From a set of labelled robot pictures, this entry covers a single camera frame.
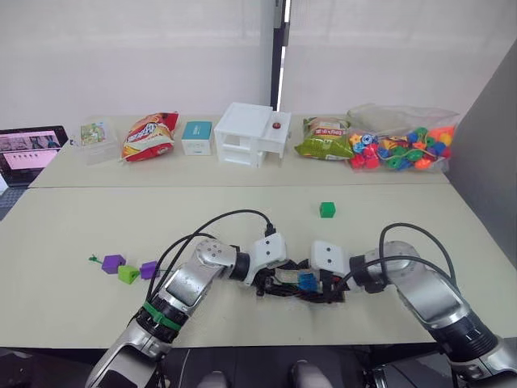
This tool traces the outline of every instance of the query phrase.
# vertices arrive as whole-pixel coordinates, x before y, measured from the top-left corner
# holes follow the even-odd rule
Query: laptop screen
[[[0,131],[2,177],[9,186],[30,184],[67,140],[61,126]]]

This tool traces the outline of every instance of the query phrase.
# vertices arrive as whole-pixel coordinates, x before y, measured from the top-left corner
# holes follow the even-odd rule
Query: white curtain
[[[0,129],[269,104],[275,0],[0,0]]]
[[[516,0],[292,0],[281,109],[465,114],[517,37]]]

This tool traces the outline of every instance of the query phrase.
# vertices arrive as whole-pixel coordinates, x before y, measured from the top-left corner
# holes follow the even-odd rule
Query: table
[[[318,216],[333,201],[332,219]],[[126,285],[88,257],[120,253],[128,264],[156,259],[177,238],[224,211],[264,211],[284,235],[289,257],[309,256],[324,239],[360,254],[383,226],[416,223],[449,250],[458,284],[495,333],[517,336],[517,272],[448,183],[203,188],[29,189],[0,223],[0,346],[107,348],[141,306],[147,282]],[[210,231],[245,250],[262,237],[259,217],[221,221]],[[413,231],[392,239],[414,244],[446,268],[439,252]],[[190,257],[191,249],[184,258]],[[345,304],[312,305],[256,297],[254,289],[216,280],[174,342],[179,347],[431,342],[391,287],[347,295]]]
[[[293,116],[291,137],[284,158],[269,154],[259,169],[232,163],[219,163],[217,156],[185,156],[181,135],[190,120],[210,120],[217,116],[180,116],[175,150],[159,158],[142,162],[111,160],[87,166],[69,144],[32,183],[32,188],[87,188],[87,187],[201,187],[201,186],[335,186],[343,184],[378,183],[446,183],[443,174],[386,171],[353,171],[343,162],[330,162],[300,157],[293,149],[302,140],[302,118]],[[109,117],[120,139],[124,139],[131,125],[140,117]],[[91,117],[89,120],[101,120]]]

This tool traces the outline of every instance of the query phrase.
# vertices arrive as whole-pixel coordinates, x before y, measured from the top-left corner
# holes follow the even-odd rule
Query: laptop
[[[59,125],[0,131],[0,173],[8,186],[0,196],[0,220],[67,141]]]

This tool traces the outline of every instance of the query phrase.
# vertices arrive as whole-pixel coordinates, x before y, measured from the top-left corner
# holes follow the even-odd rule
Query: purple block
[[[117,273],[119,271],[119,266],[125,264],[126,260],[122,255],[104,256],[103,271],[110,274]]]
[[[143,263],[140,267],[140,276],[142,279],[152,279],[154,274],[154,269],[156,268],[157,261],[149,261],[148,263]],[[156,277],[160,277],[160,272],[158,271]]]

